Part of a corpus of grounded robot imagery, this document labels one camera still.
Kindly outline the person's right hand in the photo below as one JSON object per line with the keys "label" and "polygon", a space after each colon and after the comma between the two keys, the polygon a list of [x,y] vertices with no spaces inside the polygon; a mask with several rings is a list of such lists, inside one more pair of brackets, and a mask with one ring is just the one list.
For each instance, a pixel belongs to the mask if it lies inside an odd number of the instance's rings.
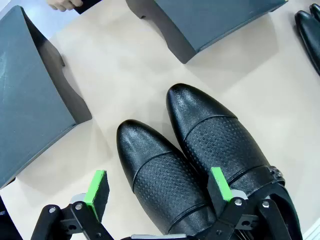
{"label": "person's right hand", "polygon": [[83,5],[82,0],[46,0],[46,3],[54,10],[65,12],[66,10],[73,10],[76,7]]}

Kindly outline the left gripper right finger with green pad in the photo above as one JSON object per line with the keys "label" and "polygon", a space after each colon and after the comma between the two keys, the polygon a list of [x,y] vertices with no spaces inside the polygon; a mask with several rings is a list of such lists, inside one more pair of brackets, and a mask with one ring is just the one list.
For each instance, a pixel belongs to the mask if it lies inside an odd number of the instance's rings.
{"label": "left gripper right finger with green pad", "polygon": [[230,189],[220,167],[209,172],[207,191],[216,214],[206,240],[230,240],[237,235],[242,240],[290,240],[291,236],[276,203],[270,198],[249,204],[247,195]]}

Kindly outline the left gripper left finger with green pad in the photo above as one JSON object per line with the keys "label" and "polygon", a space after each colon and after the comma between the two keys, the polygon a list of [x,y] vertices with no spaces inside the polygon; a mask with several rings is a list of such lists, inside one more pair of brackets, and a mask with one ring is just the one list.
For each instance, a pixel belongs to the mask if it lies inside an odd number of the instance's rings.
{"label": "left gripper left finger with green pad", "polygon": [[83,234],[87,240],[111,240],[113,237],[102,225],[109,193],[107,172],[97,170],[87,192],[76,195],[67,207],[43,207],[31,239],[70,240],[74,234]]}

